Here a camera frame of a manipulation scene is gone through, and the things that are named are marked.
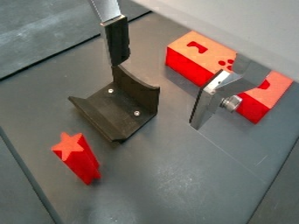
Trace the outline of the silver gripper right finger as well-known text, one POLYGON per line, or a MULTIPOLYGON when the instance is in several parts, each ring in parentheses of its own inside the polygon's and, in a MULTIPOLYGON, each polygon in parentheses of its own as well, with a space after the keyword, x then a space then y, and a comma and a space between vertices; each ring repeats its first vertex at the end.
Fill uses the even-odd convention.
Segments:
POLYGON ((201 88, 191 111, 191 126, 198 130, 215 114, 218 107, 235 111, 242 103, 238 94, 257 88, 270 72, 269 67, 238 54, 233 63, 233 72, 219 70, 201 88))

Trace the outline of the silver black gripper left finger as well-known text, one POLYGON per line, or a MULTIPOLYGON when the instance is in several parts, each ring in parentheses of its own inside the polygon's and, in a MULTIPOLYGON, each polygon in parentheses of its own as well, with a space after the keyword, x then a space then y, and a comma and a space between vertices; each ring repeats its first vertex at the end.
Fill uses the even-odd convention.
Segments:
POLYGON ((121 12, 118 0, 89 0, 89 3, 99 19, 111 66, 115 67, 129 59, 131 53, 127 16, 121 12))

